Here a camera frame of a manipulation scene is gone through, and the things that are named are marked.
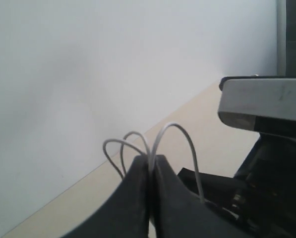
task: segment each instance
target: white cable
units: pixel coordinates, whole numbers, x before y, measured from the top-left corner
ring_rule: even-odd
[[[177,127],[187,138],[188,143],[190,145],[191,151],[192,151],[192,155],[193,155],[193,162],[194,162],[194,171],[195,171],[195,178],[196,178],[196,184],[197,184],[197,189],[198,189],[198,193],[199,193],[199,198],[201,203],[205,203],[204,200],[204,193],[203,193],[203,188],[202,188],[202,183],[201,183],[201,178],[199,175],[199,170],[198,170],[198,163],[197,163],[197,158],[196,158],[196,151],[193,145],[193,142],[189,136],[189,134],[187,133],[187,131],[180,126],[179,124],[175,123],[175,122],[170,122],[168,124],[166,124],[158,133],[155,142],[153,143],[152,146],[152,150],[151,150],[151,157],[149,159],[149,171],[152,172],[154,165],[155,165],[155,157],[156,157],[156,153],[157,153],[157,149],[158,146],[160,144],[160,141],[164,135],[164,133],[166,132],[166,130],[171,127],[171,126],[175,126]]]
[[[132,143],[126,141],[126,140],[122,140],[122,139],[108,139],[108,140],[105,140],[104,141],[104,143],[103,143],[103,151],[104,151],[104,154],[105,154],[106,158],[108,159],[108,161],[111,163],[111,165],[114,167],[114,169],[118,172],[118,174],[120,175],[121,179],[123,179],[122,172],[116,166],[116,164],[112,161],[112,159],[110,158],[110,156],[107,153],[106,147],[107,147],[107,144],[110,143],[110,142],[118,142],[118,143],[121,143],[122,145],[127,145],[127,146],[131,147],[132,149],[134,149],[135,151],[137,151],[140,155],[146,155],[146,154],[144,152],[142,152],[134,144],[132,144]]]
[[[127,138],[131,135],[138,135],[140,136],[140,138],[142,139],[143,141],[143,144],[144,144],[144,147],[146,149],[146,152],[147,152],[147,155],[148,155],[148,158],[150,157],[150,148],[148,146],[148,140],[147,138],[141,134],[140,132],[138,131],[131,131],[129,133],[127,133],[124,137],[123,137],[123,140],[127,140]],[[121,144],[121,147],[120,147],[120,160],[121,160],[121,166],[122,166],[122,170],[123,170],[123,173],[124,175],[126,175],[126,168],[124,166],[124,159],[123,159],[123,149],[124,149],[124,145],[125,144]]]

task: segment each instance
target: white wall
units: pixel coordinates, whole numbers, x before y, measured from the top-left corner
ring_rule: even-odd
[[[104,139],[256,73],[276,73],[275,0],[0,1],[0,236],[103,163]]]

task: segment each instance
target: beige floor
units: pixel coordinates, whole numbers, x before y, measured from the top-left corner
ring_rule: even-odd
[[[176,121],[193,139],[200,170],[231,177],[252,148],[258,134],[222,124],[217,117],[219,100],[220,91],[218,85],[214,84],[146,132],[146,136],[153,142],[165,123]],[[165,134],[158,153],[167,156],[175,172],[179,172],[182,167],[193,169],[190,148],[184,136],[175,128]],[[133,155],[134,152],[125,150],[127,165],[130,165]],[[114,156],[114,161],[120,165],[118,156]],[[106,162],[4,238],[60,237],[90,216],[119,182],[119,175]]]

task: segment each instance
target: black object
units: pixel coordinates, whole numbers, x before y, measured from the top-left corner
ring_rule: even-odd
[[[183,168],[178,177],[197,192],[194,171]],[[296,238],[296,141],[262,134],[234,178],[201,178],[205,198],[235,226],[262,238]]]
[[[165,156],[156,157],[151,183],[158,238],[250,237],[202,204],[179,180]]]
[[[63,238],[147,238],[148,159],[137,156],[103,206]]]

